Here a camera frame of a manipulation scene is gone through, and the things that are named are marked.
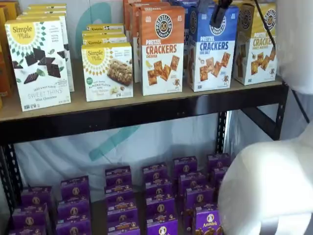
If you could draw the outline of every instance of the orange box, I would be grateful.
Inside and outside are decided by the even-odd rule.
[[[184,8],[141,7],[139,17],[143,95],[181,92]]]

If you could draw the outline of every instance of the granola bar image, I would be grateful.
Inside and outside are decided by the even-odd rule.
[[[149,86],[157,83],[157,75],[156,75],[155,70],[148,71],[148,81],[149,81]]]
[[[173,57],[172,57],[172,62],[171,62],[171,65],[170,65],[171,69],[174,70],[174,71],[176,71],[176,70],[177,70],[178,63],[179,63],[179,57],[173,55]]]
[[[223,58],[222,58],[222,62],[221,62],[223,67],[225,67],[225,68],[227,67],[228,62],[229,62],[229,58],[230,58],[230,54],[227,53],[227,52],[224,52],[224,55],[223,55]]]
[[[270,58],[269,58],[268,56],[266,56],[266,57],[264,58],[264,61],[263,61],[262,65],[261,65],[261,68],[262,68],[264,71],[265,71],[265,70],[267,69],[267,67],[268,67],[269,60],[270,60]]]
[[[222,68],[222,64],[220,62],[216,62],[215,63],[215,66],[214,66],[214,71],[212,72],[212,74],[215,76],[215,77],[218,77],[220,71],[221,71],[221,68]]]
[[[258,73],[258,67],[259,67],[259,62],[257,60],[251,62],[251,75]]]
[[[113,81],[125,86],[129,86],[133,81],[132,67],[115,59],[110,61],[107,75]]]
[[[208,72],[212,72],[214,70],[214,58],[211,57],[211,58],[207,59],[206,65],[207,65]]]
[[[169,67],[168,65],[164,65],[164,69],[163,69],[163,74],[161,75],[161,78],[164,80],[164,81],[167,81],[170,73],[172,71],[172,68]]]
[[[162,61],[157,61],[153,63],[154,67],[155,67],[155,72],[156,72],[156,76],[161,76],[163,74],[163,66],[162,66]]]

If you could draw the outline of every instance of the yellow pretzel crackers box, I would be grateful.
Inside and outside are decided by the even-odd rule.
[[[104,43],[126,43],[125,34],[106,34],[93,37],[83,37],[83,45],[99,45]]]
[[[274,40],[276,4],[260,8]],[[257,7],[243,4],[238,20],[238,37],[233,77],[244,85],[274,81],[277,69],[276,50],[264,27]]]
[[[142,7],[140,14],[143,95],[181,92],[184,8]]]

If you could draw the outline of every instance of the cracker image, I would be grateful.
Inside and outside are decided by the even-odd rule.
[[[115,82],[129,86],[133,80],[132,67],[119,60],[111,60],[109,64],[108,77]]]
[[[162,61],[157,61],[153,63],[154,67],[155,67],[155,72],[156,72],[156,76],[162,76],[163,74],[163,66],[162,66]]]
[[[211,58],[207,59],[206,65],[207,65],[208,72],[212,72],[214,70],[214,58],[211,57]]]
[[[216,62],[215,63],[215,66],[214,66],[214,71],[212,72],[212,74],[215,76],[215,77],[218,77],[220,71],[221,71],[221,68],[222,68],[222,64],[220,62]]]
[[[263,63],[261,65],[261,68],[265,71],[268,67],[269,64],[269,60],[270,58],[268,56],[265,57],[265,59],[263,60]]]
[[[176,71],[176,70],[177,70],[178,63],[179,63],[179,57],[173,55],[173,57],[172,57],[172,62],[171,62],[171,65],[170,65],[171,69],[174,70],[174,71]]]
[[[229,58],[230,58],[230,54],[227,53],[227,52],[224,52],[224,55],[223,55],[223,58],[222,58],[222,62],[221,62],[223,67],[225,67],[225,68],[227,67],[228,62],[229,62]]]
[[[264,54],[263,52],[258,54],[258,63],[259,63],[259,66],[263,63],[263,60],[264,60]]]
[[[157,84],[157,75],[155,70],[148,71],[149,86]]]
[[[205,81],[208,79],[208,66],[202,66],[200,67],[200,81]]]
[[[242,58],[246,57],[246,45],[245,44],[240,46],[240,54],[241,54]]]
[[[167,81],[171,71],[172,71],[171,67],[169,67],[168,65],[164,65],[163,74],[161,75],[161,78]]]
[[[259,62],[257,60],[251,62],[251,75],[258,73],[258,67],[259,67]]]
[[[276,49],[273,47],[269,55],[270,60],[273,61],[275,59],[275,56],[276,56]]]

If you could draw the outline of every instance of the simple mills almond flour bar box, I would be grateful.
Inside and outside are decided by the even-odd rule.
[[[82,46],[87,101],[133,97],[129,43]]]
[[[23,111],[70,103],[59,19],[5,24]]]
[[[276,5],[260,4],[264,20],[275,39]],[[243,4],[238,21],[238,38],[233,77],[244,85],[275,80],[276,51],[256,6]]]
[[[182,91],[184,22],[180,6],[141,9],[143,95]]]

